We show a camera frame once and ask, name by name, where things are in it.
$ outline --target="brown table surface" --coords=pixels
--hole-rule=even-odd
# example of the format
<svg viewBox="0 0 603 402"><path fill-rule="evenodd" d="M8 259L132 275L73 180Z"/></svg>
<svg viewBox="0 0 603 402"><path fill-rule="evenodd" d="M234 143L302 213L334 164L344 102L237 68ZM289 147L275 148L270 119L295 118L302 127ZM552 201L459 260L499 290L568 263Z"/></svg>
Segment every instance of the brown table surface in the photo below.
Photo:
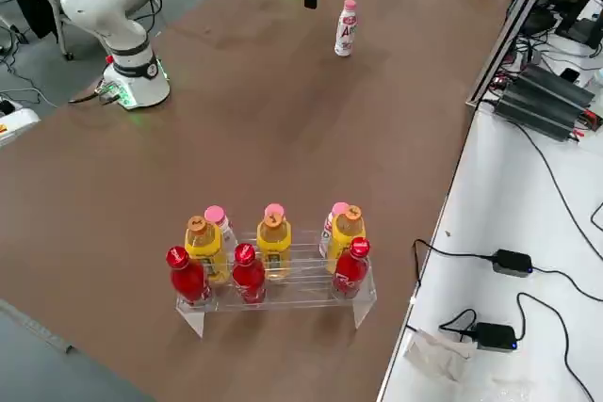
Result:
<svg viewBox="0 0 603 402"><path fill-rule="evenodd" d="M167 102L63 107L2 148L0 297L159 400L374 400L509 0L356 1L340 58L343 0L204 0L155 43ZM359 330L350 309L211 314L200 340L176 313L190 215L252 231L278 201L319 229L341 200L373 244Z"/></svg>

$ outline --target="clear acrylic bottle rack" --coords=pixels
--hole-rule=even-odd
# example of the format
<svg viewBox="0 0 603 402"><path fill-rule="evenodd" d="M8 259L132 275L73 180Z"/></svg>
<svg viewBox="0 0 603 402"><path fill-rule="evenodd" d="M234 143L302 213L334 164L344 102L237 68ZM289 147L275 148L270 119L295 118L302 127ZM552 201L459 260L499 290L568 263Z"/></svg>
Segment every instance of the clear acrylic bottle rack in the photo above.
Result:
<svg viewBox="0 0 603 402"><path fill-rule="evenodd" d="M266 279L266 297L262 303L245 303L232 278L223 284L212 285L213 297L203 304L189 305L176 299L176 311L182 315L200 337L204 334L204 317L207 313L257 310L294 310L299 308L328 308L350 306L354 312L356 328L377 300L372 266L368 261L367 276L354 298L336 297L333 291L333 274L327 271L329 260L318 252L320 232L293 231L291 261L287 275L279 280ZM237 236L239 243L255 246L255 233Z"/></svg>

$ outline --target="power adapter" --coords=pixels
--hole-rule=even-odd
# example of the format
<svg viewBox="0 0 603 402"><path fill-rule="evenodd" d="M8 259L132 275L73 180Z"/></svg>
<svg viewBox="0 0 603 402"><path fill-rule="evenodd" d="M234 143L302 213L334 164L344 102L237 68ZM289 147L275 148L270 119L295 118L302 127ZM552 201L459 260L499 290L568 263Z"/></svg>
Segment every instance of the power adapter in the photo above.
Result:
<svg viewBox="0 0 603 402"><path fill-rule="evenodd" d="M512 277L526 278L533 271L531 258L528 254L499 249L492 255L492 269L496 273Z"/></svg>
<svg viewBox="0 0 603 402"><path fill-rule="evenodd" d="M517 349L515 330L509 325L478 322L471 337L479 350L508 353Z"/></svg>

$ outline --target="floor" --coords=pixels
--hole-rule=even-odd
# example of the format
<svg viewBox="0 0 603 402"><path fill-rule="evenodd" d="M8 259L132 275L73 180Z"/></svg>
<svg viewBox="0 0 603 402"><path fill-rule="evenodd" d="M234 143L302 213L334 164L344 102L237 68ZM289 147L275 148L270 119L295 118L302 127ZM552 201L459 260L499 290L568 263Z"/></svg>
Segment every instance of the floor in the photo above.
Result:
<svg viewBox="0 0 603 402"><path fill-rule="evenodd" d="M28 27L17 4L2 1L0 15L26 31ZM152 36L201 1L163 0L163 11L157 15ZM105 65L104 50L95 38L73 26L66 26L65 34L69 50L75 55L74 61L63 59L54 36L39 40L31 32L26 34L29 44L21 45L15 55L17 73L30 78L55 105L66 104L88 87ZM0 33L0 44L9 43L8 34ZM28 82L8 73L4 65L0 66L0 90L29 87ZM55 110L37 101L33 92L12 94L13 99L24 100L24 105L33 108L42 118ZM138 402L152 399L79 351L58 352L0 311L0 400Z"/></svg>

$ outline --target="white desk surface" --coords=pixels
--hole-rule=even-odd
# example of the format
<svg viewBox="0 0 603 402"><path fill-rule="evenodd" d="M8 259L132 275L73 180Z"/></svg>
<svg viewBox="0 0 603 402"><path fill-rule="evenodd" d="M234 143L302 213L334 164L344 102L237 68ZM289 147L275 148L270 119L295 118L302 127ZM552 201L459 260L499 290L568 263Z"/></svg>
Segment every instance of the white desk surface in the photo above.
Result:
<svg viewBox="0 0 603 402"><path fill-rule="evenodd" d="M473 121L433 244L452 253L491 254L497 249L528 253L534 265L565 271L583 290L603 297L603 262L571 222L540 156L519 130L484 108ZM603 251L603 233L589 221L603 201L603 157L593 153L603 150L603 130L591 138L589 150L529 133L547 157L579 224ZM439 324L473 308L479 321L512 325L518 336L521 317L515 297L525 291L562 314L570 335L570 365L595 400L603 401L603 303L583 297L564 277L539 273L526 279L504 276L494 273L490 263L473 258L431 253L424 268L423 285L408 318L411 326L437 335ZM522 305L527 317L525 339L511 354L478 351L466 369L464 389L426 378L408 363L401 351L412 333L402 330L401 347L394 351L380 399L586 401L586 394L563 364L559 319L530 299L522 298ZM458 336L450 338L456 341ZM484 387L492 378L519 381L529 388L530 396L462 395L466 388Z"/></svg>

